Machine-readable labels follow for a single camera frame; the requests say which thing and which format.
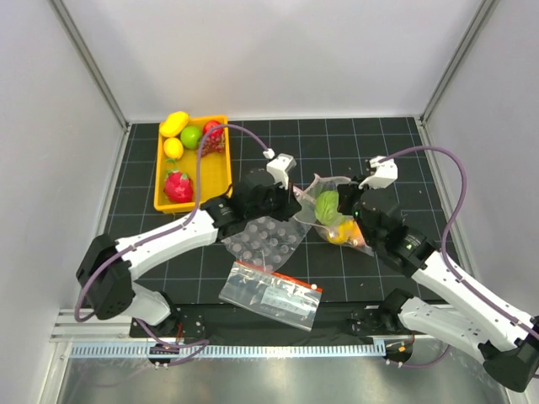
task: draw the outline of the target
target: yellow tray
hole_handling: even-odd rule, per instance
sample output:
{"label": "yellow tray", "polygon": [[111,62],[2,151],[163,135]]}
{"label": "yellow tray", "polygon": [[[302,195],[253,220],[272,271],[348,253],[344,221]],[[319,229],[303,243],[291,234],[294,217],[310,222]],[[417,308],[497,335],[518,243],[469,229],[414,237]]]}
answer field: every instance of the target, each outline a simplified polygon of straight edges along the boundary
{"label": "yellow tray", "polygon": [[[189,120],[187,125],[197,126],[202,129],[208,120],[216,120],[222,124],[227,124],[227,117],[224,115],[203,116]],[[200,202],[203,204],[208,199],[224,194],[232,183],[232,170],[230,166],[230,142],[228,141],[228,128],[225,128],[225,151],[223,153],[212,152],[204,157],[200,162],[200,179],[202,181],[202,192]],[[153,207],[163,213],[191,212],[195,207],[195,202],[186,204],[175,204],[168,200],[163,192],[167,173],[174,169],[187,173],[196,186],[196,150],[184,149],[184,155],[176,161],[175,166],[167,162],[167,156],[163,152],[163,143],[166,138],[159,136],[157,145],[157,171],[155,177],[155,192],[153,195]]]}

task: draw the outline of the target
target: black tiled surface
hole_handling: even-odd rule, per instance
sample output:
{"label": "black tiled surface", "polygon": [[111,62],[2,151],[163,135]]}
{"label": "black tiled surface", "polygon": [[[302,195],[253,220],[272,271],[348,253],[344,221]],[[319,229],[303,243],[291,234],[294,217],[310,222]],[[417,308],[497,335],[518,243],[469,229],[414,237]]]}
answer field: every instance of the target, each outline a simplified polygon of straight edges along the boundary
{"label": "black tiled surface", "polygon": [[[322,177],[352,177],[362,173],[368,157],[385,156],[420,144],[411,118],[231,123],[262,136],[276,153],[293,155],[297,167],[291,178],[303,188],[312,181],[314,173]],[[109,213],[107,229],[114,239],[149,231],[179,218],[153,209],[157,124],[133,125],[131,133]],[[264,168],[264,159],[254,141],[238,130],[230,130],[230,135],[234,181],[252,169]],[[446,218],[429,164],[422,156],[424,153],[397,159],[399,179],[387,192],[398,198],[409,225],[439,242]],[[451,241],[448,251],[458,260]],[[137,282],[152,290],[164,289],[177,303],[217,303],[233,259],[222,245],[198,248],[158,265]],[[280,272],[322,287],[324,301],[381,300],[397,287],[425,300],[438,299],[433,292],[418,288],[412,280],[393,272],[377,257],[330,245],[314,230]]]}

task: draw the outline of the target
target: green apple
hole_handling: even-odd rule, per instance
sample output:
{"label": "green apple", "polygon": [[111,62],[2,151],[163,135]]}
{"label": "green apple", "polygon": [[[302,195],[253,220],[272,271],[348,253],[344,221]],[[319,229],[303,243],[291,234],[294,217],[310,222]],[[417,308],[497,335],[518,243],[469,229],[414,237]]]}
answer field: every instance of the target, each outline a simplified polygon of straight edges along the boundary
{"label": "green apple", "polygon": [[196,126],[186,126],[179,135],[184,147],[194,150],[199,146],[200,138],[202,137],[202,129]]}

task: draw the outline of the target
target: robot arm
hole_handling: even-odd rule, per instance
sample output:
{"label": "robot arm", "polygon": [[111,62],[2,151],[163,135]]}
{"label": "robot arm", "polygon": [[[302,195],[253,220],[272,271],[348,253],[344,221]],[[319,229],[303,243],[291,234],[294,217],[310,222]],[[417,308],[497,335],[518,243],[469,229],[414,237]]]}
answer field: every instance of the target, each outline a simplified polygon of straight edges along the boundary
{"label": "robot arm", "polygon": [[243,176],[233,187],[232,196],[224,194],[209,199],[180,230],[173,231],[179,224],[175,221],[116,241],[108,235],[96,237],[77,271],[82,287],[96,268],[118,251],[148,240],[113,262],[91,285],[88,301],[97,318],[133,316],[153,326],[157,335],[168,334],[179,323],[173,302],[164,293],[150,291],[134,281],[170,258],[243,231],[251,220],[271,216],[288,221],[301,209],[288,179],[288,171],[295,165],[292,156],[280,154],[267,163],[265,170]]}
{"label": "robot arm", "polygon": [[[437,309],[404,290],[394,290],[380,305],[378,316],[390,331],[404,328],[427,333],[470,354],[500,384],[523,391],[539,367],[539,341],[520,324],[539,330],[537,318],[516,309],[477,282],[451,260],[451,272],[434,242],[404,225],[397,201],[384,189],[397,178],[393,160],[370,161],[374,171],[339,186],[339,211],[352,215],[366,244],[393,270],[433,290],[457,312]],[[520,324],[494,310],[479,294],[502,307]]]}

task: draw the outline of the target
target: plastic bag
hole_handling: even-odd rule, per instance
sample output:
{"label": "plastic bag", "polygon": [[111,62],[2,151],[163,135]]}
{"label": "plastic bag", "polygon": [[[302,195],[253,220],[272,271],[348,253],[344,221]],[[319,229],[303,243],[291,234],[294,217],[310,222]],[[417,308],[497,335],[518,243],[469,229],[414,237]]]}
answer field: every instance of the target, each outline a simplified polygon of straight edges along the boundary
{"label": "plastic bag", "polygon": [[250,221],[243,232],[227,237],[222,242],[237,260],[271,274],[295,252],[309,230],[311,227],[308,224],[293,218],[289,221],[276,221],[270,217],[261,217]]}
{"label": "plastic bag", "polygon": [[347,177],[321,178],[314,174],[314,181],[307,189],[294,188],[294,194],[302,206],[294,218],[306,226],[314,226],[318,235],[327,242],[352,247],[372,256],[374,252],[365,244],[354,218],[337,211],[337,186],[350,181]]}
{"label": "plastic bag", "polygon": [[219,298],[278,322],[311,331],[322,290],[235,262]]}

